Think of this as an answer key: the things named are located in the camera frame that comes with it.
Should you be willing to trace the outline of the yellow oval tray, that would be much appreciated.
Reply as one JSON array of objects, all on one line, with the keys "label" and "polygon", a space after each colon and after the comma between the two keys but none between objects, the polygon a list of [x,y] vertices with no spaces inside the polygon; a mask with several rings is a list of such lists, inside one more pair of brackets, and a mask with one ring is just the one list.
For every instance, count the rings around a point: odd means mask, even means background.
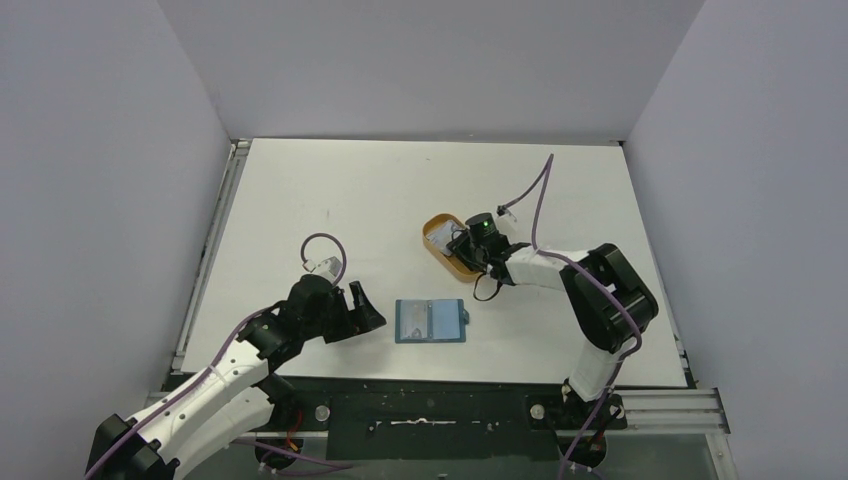
[{"label": "yellow oval tray", "polygon": [[476,281],[482,275],[487,273],[474,273],[463,266],[457,258],[453,256],[445,256],[440,253],[425,237],[427,233],[441,225],[442,223],[453,220],[460,227],[466,228],[466,225],[456,216],[449,213],[440,213],[427,220],[421,229],[421,239],[425,249],[457,280],[463,283],[471,283]]}]

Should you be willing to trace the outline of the blue leather card holder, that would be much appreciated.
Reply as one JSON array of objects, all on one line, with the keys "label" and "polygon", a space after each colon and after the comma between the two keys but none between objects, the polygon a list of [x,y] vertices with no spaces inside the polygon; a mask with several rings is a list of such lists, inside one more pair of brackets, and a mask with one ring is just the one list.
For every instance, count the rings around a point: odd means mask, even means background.
[{"label": "blue leather card holder", "polygon": [[[426,301],[429,307],[429,334],[421,340],[400,338],[398,316],[402,301]],[[462,299],[398,299],[395,302],[395,342],[397,344],[465,343],[470,315]]]}]

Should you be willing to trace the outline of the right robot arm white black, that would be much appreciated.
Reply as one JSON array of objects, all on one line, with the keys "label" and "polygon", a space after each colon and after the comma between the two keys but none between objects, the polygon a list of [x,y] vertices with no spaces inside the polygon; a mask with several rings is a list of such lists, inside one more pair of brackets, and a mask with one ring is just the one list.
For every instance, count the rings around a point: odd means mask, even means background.
[{"label": "right robot arm white black", "polygon": [[604,243],[591,250],[548,251],[511,242],[494,217],[481,213],[448,236],[447,257],[503,286],[534,286],[563,292],[584,343],[565,384],[565,419],[586,427],[602,412],[601,398],[614,385],[624,360],[638,352],[659,304],[623,252]]}]

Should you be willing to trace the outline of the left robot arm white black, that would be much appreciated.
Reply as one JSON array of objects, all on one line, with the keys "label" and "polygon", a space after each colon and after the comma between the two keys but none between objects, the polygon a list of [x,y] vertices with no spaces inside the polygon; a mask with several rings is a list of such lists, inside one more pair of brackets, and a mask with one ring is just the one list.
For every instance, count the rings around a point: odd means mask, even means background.
[{"label": "left robot arm white black", "polygon": [[331,344],[385,326],[361,284],[306,274],[287,298],[250,314],[210,364],[158,403],[96,429],[87,479],[178,479],[255,428],[295,419],[293,386],[276,371],[320,338]]}]

